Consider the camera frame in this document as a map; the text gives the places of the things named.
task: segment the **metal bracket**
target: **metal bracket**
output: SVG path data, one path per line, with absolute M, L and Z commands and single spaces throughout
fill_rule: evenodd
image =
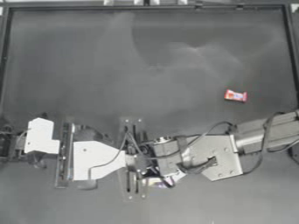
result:
M 119 145 L 127 132 L 132 133 L 138 143 L 147 140 L 143 119 L 130 117 L 120 119 Z M 135 147 L 128 145 L 126 147 L 126 169 L 118 171 L 126 201 L 136 201 L 146 198 L 148 179 L 143 179 L 144 172 L 144 159 L 140 155 L 136 155 Z
M 207 162 L 208 158 L 216 158 L 218 164 L 202 173 L 211 181 L 243 174 L 238 149 L 231 136 L 206 136 L 191 146 L 191 157 L 194 166 Z
M 72 177 L 72 139 L 74 123 L 66 122 L 62 127 L 60 153 L 58 156 L 55 187 L 66 188 Z

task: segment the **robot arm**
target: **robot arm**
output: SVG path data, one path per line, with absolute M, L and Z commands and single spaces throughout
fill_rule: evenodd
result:
M 227 133 L 212 135 L 222 124 L 228 125 Z M 142 120 L 126 119 L 118 147 L 95 138 L 95 133 L 92 137 L 75 137 L 87 129 L 74 123 L 64 124 L 60 140 L 52 140 L 52 127 L 54 123 L 42 118 L 30 122 L 23 151 L 58 154 L 56 187 L 76 180 L 94 181 L 95 185 L 96 179 L 119 170 L 127 197 L 132 199 L 136 194 L 146 197 L 148 186 L 172 188 L 188 174 L 200 173 L 211 181 L 244 174 L 242 156 L 259 153 L 262 157 L 263 153 L 286 151 L 299 143 L 299 110 L 239 125 L 220 122 L 202 135 L 160 137 L 154 141 L 146 139 Z

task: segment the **red wrapper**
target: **red wrapper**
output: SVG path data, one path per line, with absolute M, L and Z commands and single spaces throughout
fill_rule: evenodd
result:
M 248 92 L 236 93 L 232 90 L 227 89 L 227 92 L 224 94 L 224 99 L 230 101 L 236 101 L 236 102 L 246 102 L 248 99 Z

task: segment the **gray metal part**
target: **gray metal part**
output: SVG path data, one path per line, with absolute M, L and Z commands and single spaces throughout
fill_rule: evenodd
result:
M 179 150 L 179 147 L 178 147 L 176 141 L 171 141 L 170 143 L 158 144 L 154 147 L 155 155 L 158 157 L 170 155 L 170 154 L 175 153 L 178 150 Z M 159 159 L 158 165 L 160 168 L 162 176 L 168 176 L 168 175 L 175 174 L 178 172 L 176 164 L 182 163 L 182 162 L 183 162 L 183 158 L 182 158 L 180 154 L 175 155 L 174 157 L 166 158 L 166 159 Z
M 243 174 L 239 154 L 231 136 L 206 136 L 191 146 L 192 165 L 200 165 L 216 157 L 218 164 L 203 171 L 210 180 L 219 180 Z
M 266 2 L 279 3 L 282 1 L 268 0 Z M 64 70 L 62 72 L 70 77 L 72 71 L 68 72 L 63 66 L 68 64 L 72 65 L 70 70 L 79 70 L 74 74 L 78 76 L 87 74 L 87 72 L 78 68 L 78 63 L 87 58 L 82 55 L 86 54 L 87 56 L 90 54 L 88 50 L 82 51 L 82 49 L 84 47 L 94 49 L 91 36 L 100 31 L 100 14 L 91 13 L 92 15 L 90 15 L 87 13 L 82 15 L 79 13 L 72 15 L 71 13 L 64 16 L 62 14 L 56 12 L 52 15 L 47 12 L 46 19 L 43 19 L 43 14 L 32 14 L 30 17 L 27 17 L 28 15 L 19 14 L 15 19 L 12 47 L 16 48 L 12 50 L 13 61 L 9 62 L 11 66 L 8 70 L 20 69 L 20 73 L 17 71 L 9 73 L 12 78 L 9 82 L 16 81 L 15 85 L 17 86 L 11 89 L 12 92 L 9 91 L 9 95 L 19 106 L 7 103 L 5 115 L 17 127 L 24 127 L 26 121 L 35 116 L 35 112 L 42 111 L 44 106 L 47 106 L 47 109 L 52 111 L 51 116 L 58 115 L 59 112 L 74 110 L 76 111 L 75 116 L 83 120 L 83 123 L 88 123 L 90 126 L 96 126 L 100 130 L 106 130 L 110 124 L 115 122 L 115 117 L 118 117 L 114 111 L 120 110 L 114 107 L 108 108 L 108 104 L 102 101 L 106 100 L 106 97 L 100 93 L 92 97 L 92 99 L 96 99 L 94 101 L 96 103 L 92 103 L 92 109 L 91 106 L 87 106 L 84 111 L 80 105 L 86 106 L 87 102 L 84 101 L 80 105 L 79 102 L 83 101 L 88 94 L 76 98 L 76 104 L 74 101 L 66 101 L 66 99 L 72 99 L 71 95 L 67 94 L 64 95 L 64 100 L 62 99 L 60 102 L 54 100 L 55 96 L 62 95 L 58 94 L 62 92 L 60 85 L 56 86 L 58 89 L 55 88 L 58 91 L 55 91 L 56 93 L 54 93 L 54 98 L 50 99 L 48 104 L 42 102 L 47 98 L 44 95 L 36 95 L 39 106 L 34 101 L 23 100 L 27 98 L 24 93 L 28 89 L 34 89 L 34 86 L 30 84 L 34 84 L 35 77 L 42 77 L 43 80 L 50 75 L 50 73 L 46 73 L 50 68 Z M 172 24 L 179 24 L 170 14 L 163 18 L 156 16 L 159 23 L 167 18 L 170 18 L 170 21 L 174 21 Z M 202 79 L 196 77 L 190 79 L 191 92 L 195 93 L 199 100 L 195 108 L 190 108 L 187 105 L 186 109 L 183 109 L 182 105 L 178 105 L 178 107 L 172 105 L 172 107 L 168 106 L 172 109 L 172 113 L 167 113 L 167 107 L 159 103 L 166 103 L 167 100 L 164 98 L 159 99 L 159 97 L 154 99 L 158 102 L 155 108 L 163 115 L 159 116 L 159 113 L 146 108 L 150 118 L 148 122 L 154 126 L 151 128 L 152 133 L 156 133 L 158 137 L 176 132 L 192 133 L 196 131 L 202 133 L 207 126 L 220 120 L 228 119 L 240 123 L 267 117 L 278 110 L 292 109 L 295 107 L 295 90 L 280 16 L 275 13 L 268 13 L 262 17 L 259 15 L 252 17 L 250 13 L 242 17 L 232 17 L 226 15 L 226 13 L 224 15 L 222 13 L 220 15 L 210 14 L 199 18 L 196 22 L 199 27 L 192 23 L 194 19 L 188 21 L 188 16 L 186 15 L 180 23 L 183 23 L 184 19 L 187 19 L 187 23 L 192 26 L 183 33 L 186 38 L 187 36 L 194 37 L 192 42 L 196 45 L 204 45 L 210 42 L 218 43 L 224 49 L 236 53 L 242 62 L 244 62 L 246 68 L 243 72 L 230 72 L 224 69 L 222 72 L 226 74 L 226 77 L 223 76 L 222 78 L 230 80 L 231 83 L 235 82 L 234 85 L 231 84 L 234 88 L 240 90 L 244 88 L 250 91 L 248 102 L 247 104 L 238 104 L 218 98 L 216 96 L 223 93 L 218 79 L 212 79 L 203 73 Z M 40 29 L 46 25 L 48 26 L 50 33 L 42 34 Z M 44 45 L 46 39 L 43 39 L 43 35 L 47 36 L 50 34 L 48 41 L 46 41 L 48 45 Z M 150 35 L 151 32 L 144 31 L 144 38 L 150 37 L 147 34 Z M 79 40 L 71 41 L 70 37 L 79 37 Z M 36 53 L 32 59 L 28 58 L 28 52 Z M 74 55 L 79 54 L 79 57 L 71 59 L 62 55 L 60 60 L 51 61 L 52 57 L 66 52 Z M 42 70 L 38 71 L 39 69 L 34 68 L 32 65 L 36 64 L 36 58 L 39 59 L 42 56 L 47 56 L 51 64 L 46 64 L 46 68 L 42 67 Z M 98 77 L 98 82 L 102 82 L 100 71 L 96 72 L 96 75 L 94 78 Z M 82 89 L 90 86 L 90 83 L 86 83 L 84 80 L 88 81 L 88 78 L 80 79 Z M 114 78 L 108 78 L 107 76 L 102 87 L 110 89 L 111 85 L 107 84 L 112 80 Z M 216 96 L 210 91 L 207 94 L 202 93 L 207 89 L 212 89 Z M 60 105 L 63 108 L 58 112 L 55 110 Z M 111 109 L 111 115 L 107 115 L 103 109 Z M 126 109 L 123 113 L 131 115 L 132 111 Z M 99 181 L 100 188 L 96 191 L 83 192 L 76 187 L 58 191 L 52 188 L 54 170 L 54 164 L 50 164 L 46 171 L 38 171 L 27 164 L 9 164 L 9 166 L 0 170 L 0 201 L 4 201 L 0 205 L 1 224 L 90 224 L 99 222 L 99 219 L 103 223 L 114 224 L 152 224 L 158 222 L 298 224 L 298 165 L 282 154 L 268 155 L 264 158 L 260 169 L 246 177 L 231 178 L 218 182 L 210 182 L 202 176 L 187 177 L 171 191 L 151 189 L 150 197 L 143 203 L 130 204 L 122 201 L 122 194 L 118 193 L 119 183 L 116 174 L 107 176 Z
M 236 127 L 236 147 L 246 154 L 262 150 L 267 119 L 246 122 Z M 276 115 L 268 132 L 267 148 L 276 148 L 299 139 L 299 116 L 295 112 Z

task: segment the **black cable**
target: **black cable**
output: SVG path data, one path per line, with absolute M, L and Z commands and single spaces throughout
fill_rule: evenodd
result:
M 203 134 L 200 134 L 195 139 L 191 140 L 191 142 L 188 143 L 188 147 L 191 147 L 198 141 L 200 141 L 211 132 L 212 130 L 219 127 L 222 124 L 227 124 L 230 127 L 234 126 L 234 124 L 231 122 L 218 122 L 216 124 L 214 124 L 210 128 L 210 130 L 207 132 L 204 132 Z
M 200 164 L 195 167 L 187 168 L 183 164 L 178 164 L 179 169 L 186 174 L 200 174 L 206 169 L 216 164 L 216 158 L 211 158 L 204 164 Z
M 296 139 L 292 143 L 290 143 L 283 149 L 280 150 L 267 150 L 271 153 L 283 152 L 291 149 L 296 144 L 299 144 L 299 139 Z
M 118 151 L 116 155 L 114 156 L 114 158 L 107 163 L 100 164 L 100 165 L 95 165 L 95 166 L 88 168 L 88 179 L 91 179 L 91 170 L 92 169 L 99 168 L 99 167 L 106 166 L 106 165 L 110 165 L 110 164 L 112 164 L 115 162 L 115 160 L 118 159 L 118 157 L 120 155 L 122 150 L 126 147 L 126 142 L 127 142 L 127 133 L 126 133 L 124 140 L 123 140 L 123 143 L 120 145 L 119 151 Z
M 259 158 L 258 158 L 255 166 L 250 169 L 250 171 L 243 172 L 243 175 L 248 175 L 263 163 L 263 151 L 267 150 L 270 130 L 272 128 L 272 123 L 274 123 L 275 117 L 282 114 L 283 114 L 283 112 L 276 112 L 266 120 L 266 123 L 264 123 L 266 133 L 264 133 L 264 137 L 263 137 L 263 141 L 262 141 L 262 149 L 260 149 L 260 152 L 258 153 Z

